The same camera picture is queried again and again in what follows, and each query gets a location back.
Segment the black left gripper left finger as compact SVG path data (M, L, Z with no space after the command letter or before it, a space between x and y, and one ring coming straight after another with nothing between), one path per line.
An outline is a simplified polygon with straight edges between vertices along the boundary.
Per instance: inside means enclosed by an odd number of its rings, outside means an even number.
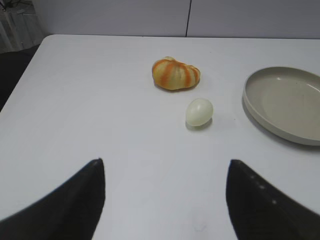
M0 238L91 240L105 199L105 166L98 158L42 199L1 220Z

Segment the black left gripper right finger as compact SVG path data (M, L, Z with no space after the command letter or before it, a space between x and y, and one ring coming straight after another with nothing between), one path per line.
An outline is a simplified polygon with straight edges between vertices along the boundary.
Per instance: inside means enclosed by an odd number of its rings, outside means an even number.
M243 161L230 161L225 198L239 240L318 240L320 216L274 187Z

